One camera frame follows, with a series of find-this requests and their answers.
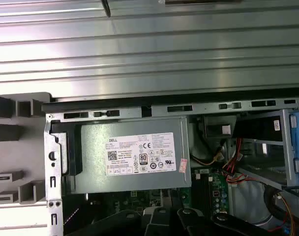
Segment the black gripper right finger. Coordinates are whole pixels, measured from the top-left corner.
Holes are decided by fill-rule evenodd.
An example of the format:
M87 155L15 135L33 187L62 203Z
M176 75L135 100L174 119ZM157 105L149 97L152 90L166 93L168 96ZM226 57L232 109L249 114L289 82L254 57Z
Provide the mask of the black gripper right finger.
M280 236L226 213L217 213L211 219L199 216L189 208L179 209L177 215L188 236Z

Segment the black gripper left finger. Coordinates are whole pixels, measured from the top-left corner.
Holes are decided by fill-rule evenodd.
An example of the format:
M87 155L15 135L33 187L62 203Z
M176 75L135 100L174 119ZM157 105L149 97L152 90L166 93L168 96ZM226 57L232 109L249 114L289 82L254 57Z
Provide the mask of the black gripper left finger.
M170 236L175 229L173 208L149 207L141 215L123 210L78 229L69 236Z

